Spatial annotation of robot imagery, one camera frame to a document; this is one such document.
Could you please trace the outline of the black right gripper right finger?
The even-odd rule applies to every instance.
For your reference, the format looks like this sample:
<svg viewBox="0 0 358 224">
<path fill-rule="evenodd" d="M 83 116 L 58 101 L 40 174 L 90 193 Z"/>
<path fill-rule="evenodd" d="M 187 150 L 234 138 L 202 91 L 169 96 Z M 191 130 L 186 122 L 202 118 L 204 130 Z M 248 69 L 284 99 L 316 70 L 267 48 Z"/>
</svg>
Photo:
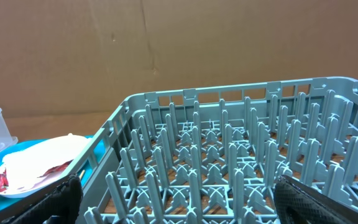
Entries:
<svg viewBox="0 0 358 224">
<path fill-rule="evenodd" d="M 283 224 L 358 224 L 358 212 L 287 176 L 277 179 L 273 202 Z"/>
</svg>

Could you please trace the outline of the white napkin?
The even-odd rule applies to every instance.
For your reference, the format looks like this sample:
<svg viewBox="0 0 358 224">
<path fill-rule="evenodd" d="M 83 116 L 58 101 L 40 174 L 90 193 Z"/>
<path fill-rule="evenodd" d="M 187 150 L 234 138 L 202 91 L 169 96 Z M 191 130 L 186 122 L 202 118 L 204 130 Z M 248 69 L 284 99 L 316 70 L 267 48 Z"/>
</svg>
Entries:
<svg viewBox="0 0 358 224">
<path fill-rule="evenodd" d="M 68 134 L 10 153 L 3 157 L 2 163 L 74 160 L 89 142 L 90 139 L 84 136 Z"/>
</svg>

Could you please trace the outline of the white round plate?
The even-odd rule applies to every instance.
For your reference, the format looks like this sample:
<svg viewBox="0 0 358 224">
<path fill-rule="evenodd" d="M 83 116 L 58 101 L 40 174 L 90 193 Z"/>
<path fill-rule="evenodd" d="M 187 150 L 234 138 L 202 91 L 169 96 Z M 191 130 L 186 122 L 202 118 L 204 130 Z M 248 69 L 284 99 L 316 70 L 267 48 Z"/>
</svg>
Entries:
<svg viewBox="0 0 358 224">
<path fill-rule="evenodd" d="M 72 160 L 58 162 L 5 162 L 0 166 L 0 196 L 26 197 L 61 178 Z"/>
</svg>

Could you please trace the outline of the red snack wrapper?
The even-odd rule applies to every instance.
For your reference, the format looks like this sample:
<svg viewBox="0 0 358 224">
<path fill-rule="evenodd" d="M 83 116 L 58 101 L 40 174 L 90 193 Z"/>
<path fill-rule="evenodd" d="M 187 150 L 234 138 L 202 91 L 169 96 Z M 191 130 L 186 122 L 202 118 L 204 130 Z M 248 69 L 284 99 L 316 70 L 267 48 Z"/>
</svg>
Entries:
<svg viewBox="0 0 358 224">
<path fill-rule="evenodd" d="M 61 165 L 49 167 L 46 164 L 22 164 L 13 165 L 4 163 L 0 170 L 0 192 L 7 194 L 11 192 L 23 192 L 33 189 L 36 185 L 47 179 L 59 176 L 70 164 L 67 161 Z"/>
</svg>

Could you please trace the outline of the wooden chopstick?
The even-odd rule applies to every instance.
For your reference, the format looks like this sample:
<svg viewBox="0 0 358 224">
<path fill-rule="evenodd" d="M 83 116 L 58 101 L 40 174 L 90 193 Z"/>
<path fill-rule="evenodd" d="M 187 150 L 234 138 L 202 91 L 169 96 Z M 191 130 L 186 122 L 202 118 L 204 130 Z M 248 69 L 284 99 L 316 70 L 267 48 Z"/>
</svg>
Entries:
<svg viewBox="0 0 358 224">
<path fill-rule="evenodd" d="M 84 174 L 85 174 L 85 170 L 82 170 L 82 171 L 80 172 L 80 174 L 79 174 L 80 180 L 83 178 Z"/>
</svg>

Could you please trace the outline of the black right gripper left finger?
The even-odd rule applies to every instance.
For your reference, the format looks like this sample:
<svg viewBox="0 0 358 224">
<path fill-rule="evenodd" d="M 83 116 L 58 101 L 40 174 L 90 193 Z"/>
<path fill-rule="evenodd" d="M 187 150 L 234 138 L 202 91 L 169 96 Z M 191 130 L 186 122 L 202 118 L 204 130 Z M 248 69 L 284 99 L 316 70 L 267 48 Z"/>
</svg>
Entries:
<svg viewBox="0 0 358 224">
<path fill-rule="evenodd" d="M 36 224 L 48 223 L 72 224 L 79 215 L 83 198 L 81 180 L 77 175 L 69 175 L 68 180 L 55 187 L 39 202 L 31 205 L 20 214 L 6 218 L 1 223 Z"/>
</svg>

